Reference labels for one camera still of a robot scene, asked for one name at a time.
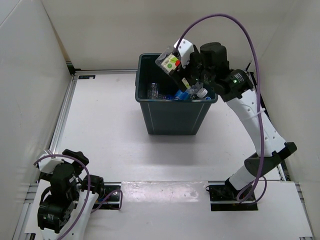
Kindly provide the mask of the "clear bottle apple label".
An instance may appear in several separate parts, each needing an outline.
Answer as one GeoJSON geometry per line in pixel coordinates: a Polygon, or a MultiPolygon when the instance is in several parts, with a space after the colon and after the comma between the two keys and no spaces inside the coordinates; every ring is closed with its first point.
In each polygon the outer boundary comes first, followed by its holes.
{"type": "MultiPolygon", "coordinates": [[[[194,51],[198,51],[195,45],[193,45],[193,47],[194,51]]],[[[170,77],[170,71],[175,70],[178,67],[178,65],[181,64],[178,57],[178,50],[174,49],[173,47],[169,47],[155,60],[155,63],[159,68],[163,70],[165,74],[167,74],[170,77]]],[[[201,82],[201,80],[198,81],[195,85],[191,86],[189,89],[187,89],[186,92],[188,92],[191,96],[197,96],[197,98],[199,99],[203,99],[208,96],[208,91],[204,87],[204,83],[201,82]]]]}

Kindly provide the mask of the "clear bottle light blue label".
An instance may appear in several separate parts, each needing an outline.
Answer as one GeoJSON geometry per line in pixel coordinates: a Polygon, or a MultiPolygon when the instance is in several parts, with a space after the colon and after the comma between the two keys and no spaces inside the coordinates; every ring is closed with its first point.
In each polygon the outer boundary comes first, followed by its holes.
{"type": "Polygon", "coordinates": [[[174,95],[174,99],[175,100],[180,100],[180,101],[189,100],[190,97],[191,97],[191,95],[187,91],[183,92],[181,90],[178,90],[176,92],[176,94],[174,95]]]}

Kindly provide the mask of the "clear bottle dark blue label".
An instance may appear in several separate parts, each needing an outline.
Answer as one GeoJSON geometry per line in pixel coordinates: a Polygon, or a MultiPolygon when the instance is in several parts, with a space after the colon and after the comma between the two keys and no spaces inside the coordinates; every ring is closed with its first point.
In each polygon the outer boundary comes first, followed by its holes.
{"type": "Polygon", "coordinates": [[[147,88],[147,98],[152,100],[159,99],[159,84],[156,82],[152,82],[148,85],[147,88]]]}

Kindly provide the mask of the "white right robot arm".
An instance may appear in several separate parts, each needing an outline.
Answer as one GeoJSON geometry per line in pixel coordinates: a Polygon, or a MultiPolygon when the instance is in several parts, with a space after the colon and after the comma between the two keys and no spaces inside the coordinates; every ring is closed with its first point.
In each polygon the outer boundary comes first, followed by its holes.
{"type": "Polygon", "coordinates": [[[183,91],[197,83],[211,88],[237,115],[254,144],[255,153],[225,181],[224,193],[230,200],[238,199],[246,186],[297,150],[296,144],[286,141],[272,125],[248,74],[230,68],[227,49],[221,43],[197,48],[186,39],[177,41],[164,66],[183,91]]]}

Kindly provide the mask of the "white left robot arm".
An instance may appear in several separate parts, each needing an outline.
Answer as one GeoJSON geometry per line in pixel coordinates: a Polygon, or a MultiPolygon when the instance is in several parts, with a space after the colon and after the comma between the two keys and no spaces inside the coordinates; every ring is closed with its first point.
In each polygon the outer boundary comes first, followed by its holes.
{"type": "Polygon", "coordinates": [[[37,225],[44,240],[82,240],[97,200],[105,195],[104,179],[87,174],[89,159],[81,151],[43,154],[35,163],[49,182],[40,197],[37,225]]]}

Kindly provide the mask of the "crushed bottle inside bin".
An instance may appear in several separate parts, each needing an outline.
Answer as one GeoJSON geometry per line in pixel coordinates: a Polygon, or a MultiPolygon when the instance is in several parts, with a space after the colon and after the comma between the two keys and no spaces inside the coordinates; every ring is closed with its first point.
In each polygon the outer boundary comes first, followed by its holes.
{"type": "Polygon", "coordinates": [[[171,94],[159,94],[157,99],[158,100],[174,100],[175,96],[171,94]]]}

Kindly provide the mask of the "dark green plastic bin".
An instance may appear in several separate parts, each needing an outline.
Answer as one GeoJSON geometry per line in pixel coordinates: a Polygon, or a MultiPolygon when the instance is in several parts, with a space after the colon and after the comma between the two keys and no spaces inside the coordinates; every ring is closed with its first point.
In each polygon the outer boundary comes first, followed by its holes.
{"type": "Polygon", "coordinates": [[[179,90],[156,65],[158,57],[158,53],[141,54],[135,77],[135,99],[140,104],[147,132],[150,135],[195,135],[211,105],[218,101],[218,95],[211,92],[212,100],[149,99],[148,88],[152,83],[158,84],[162,95],[173,96],[179,90]]]}

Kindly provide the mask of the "black blue table sticker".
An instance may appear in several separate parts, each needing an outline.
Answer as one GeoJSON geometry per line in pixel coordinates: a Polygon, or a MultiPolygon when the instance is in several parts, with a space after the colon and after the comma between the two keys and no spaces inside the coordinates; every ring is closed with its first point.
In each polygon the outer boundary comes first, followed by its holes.
{"type": "Polygon", "coordinates": [[[95,75],[79,75],[78,76],[79,80],[93,80],[95,78],[96,78],[95,75]]]}

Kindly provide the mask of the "aluminium table frame rail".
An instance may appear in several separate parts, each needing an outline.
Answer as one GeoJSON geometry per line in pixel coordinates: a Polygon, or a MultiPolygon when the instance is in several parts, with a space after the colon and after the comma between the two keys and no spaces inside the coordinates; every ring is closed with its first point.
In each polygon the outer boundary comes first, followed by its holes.
{"type": "Polygon", "coordinates": [[[76,84],[77,84],[77,80],[78,79],[74,75],[71,76],[71,80],[69,82],[69,85],[67,87],[67,90],[63,99],[58,120],[57,120],[54,133],[49,146],[49,150],[54,154],[59,152],[59,147],[61,144],[61,140],[63,138],[73,95],[74,95],[76,84]]]}

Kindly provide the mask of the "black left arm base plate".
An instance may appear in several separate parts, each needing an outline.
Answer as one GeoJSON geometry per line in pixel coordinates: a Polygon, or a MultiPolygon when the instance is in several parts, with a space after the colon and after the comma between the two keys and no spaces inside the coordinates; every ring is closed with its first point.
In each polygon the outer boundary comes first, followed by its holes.
{"type": "Polygon", "coordinates": [[[94,208],[96,209],[101,205],[100,210],[120,210],[123,201],[121,187],[122,185],[120,183],[105,184],[104,191],[95,202],[94,208]]]}

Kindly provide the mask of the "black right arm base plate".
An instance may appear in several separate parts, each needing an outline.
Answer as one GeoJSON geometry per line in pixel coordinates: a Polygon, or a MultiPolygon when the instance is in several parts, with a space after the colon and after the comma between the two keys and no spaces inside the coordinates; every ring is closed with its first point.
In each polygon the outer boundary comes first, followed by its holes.
{"type": "Polygon", "coordinates": [[[257,211],[256,197],[253,194],[243,203],[239,203],[236,195],[224,184],[210,184],[205,187],[209,193],[210,210],[212,212],[257,211]]]}

